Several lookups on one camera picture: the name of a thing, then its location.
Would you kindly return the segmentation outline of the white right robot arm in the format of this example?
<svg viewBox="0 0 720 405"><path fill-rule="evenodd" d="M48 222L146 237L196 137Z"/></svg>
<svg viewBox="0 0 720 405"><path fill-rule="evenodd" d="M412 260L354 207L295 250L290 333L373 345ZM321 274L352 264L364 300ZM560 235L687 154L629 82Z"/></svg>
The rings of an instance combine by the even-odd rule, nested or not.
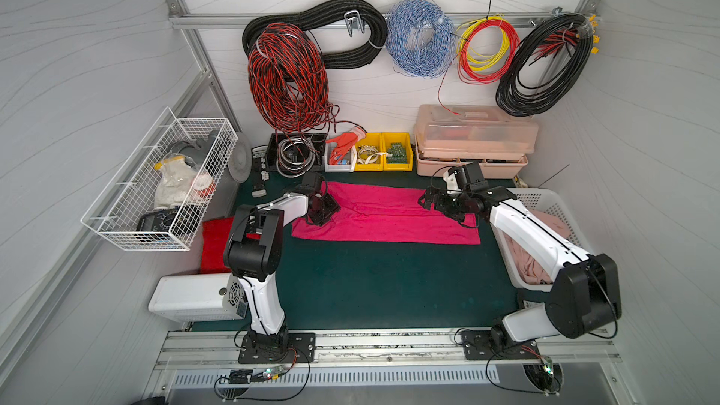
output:
<svg viewBox="0 0 720 405"><path fill-rule="evenodd" d="M519 243L551 279L545 303L508 314L491 328L496 350L556 335L598 337L596 330L607 324L619 329L620 282L611 257L592 254L560 236L507 187L490 187L477 163L450 167L444 183L444 187L429 186L418 204L460 225L468 215L485 219Z"/></svg>

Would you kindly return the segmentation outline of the magenta t-shirt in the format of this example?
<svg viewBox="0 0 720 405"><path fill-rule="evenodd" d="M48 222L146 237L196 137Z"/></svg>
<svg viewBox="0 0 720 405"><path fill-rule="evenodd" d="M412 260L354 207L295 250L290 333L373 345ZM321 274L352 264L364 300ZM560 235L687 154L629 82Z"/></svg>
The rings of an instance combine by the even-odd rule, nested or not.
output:
<svg viewBox="0 0 720 405"><path fill-rule="evenodd" d="M292 224L292 236L333 242L387 242L477 246L481 243L476 218L462 224L418 204L422 189L327 184L339 211L322 226L303 219Z"/></svg>

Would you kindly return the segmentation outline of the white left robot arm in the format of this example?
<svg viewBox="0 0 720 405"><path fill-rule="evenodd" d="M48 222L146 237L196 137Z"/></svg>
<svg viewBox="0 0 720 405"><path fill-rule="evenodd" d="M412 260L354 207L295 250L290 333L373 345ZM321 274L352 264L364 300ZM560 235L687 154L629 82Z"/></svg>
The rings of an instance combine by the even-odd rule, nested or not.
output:
<svg viewBox="0 0 720 405"><path fill-rule="evenodd" d="M307 172L299 185L271 202L242 205L236 210L223 260L247 298L251 346L279 354L289 347L276 279L285 227L298 219L324 226L339 210L318 172Z"/></svg>

